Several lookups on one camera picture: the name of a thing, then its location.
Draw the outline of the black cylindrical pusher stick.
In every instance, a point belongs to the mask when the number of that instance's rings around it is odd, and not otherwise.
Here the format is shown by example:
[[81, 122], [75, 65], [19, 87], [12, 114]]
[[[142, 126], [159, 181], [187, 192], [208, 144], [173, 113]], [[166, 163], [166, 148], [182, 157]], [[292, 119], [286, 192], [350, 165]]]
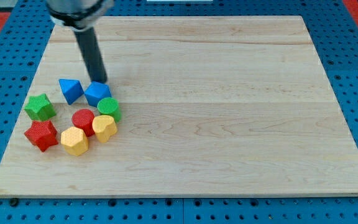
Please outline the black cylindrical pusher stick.
[[83, 32], [74, 32], [74, 35], [89, 79], [92, 82], [106, 83], [108, 77], [94, 28], [91, 27]]

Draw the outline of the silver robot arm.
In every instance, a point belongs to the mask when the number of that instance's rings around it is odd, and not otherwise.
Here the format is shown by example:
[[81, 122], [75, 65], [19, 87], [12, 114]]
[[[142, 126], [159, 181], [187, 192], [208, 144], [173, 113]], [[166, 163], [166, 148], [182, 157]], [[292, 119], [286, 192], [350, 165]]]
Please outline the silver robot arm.
[[114, 0], [46, 0], [51, 20], [73, 31], [92, 82], [108, 80], [94, 25], [113, 6]]

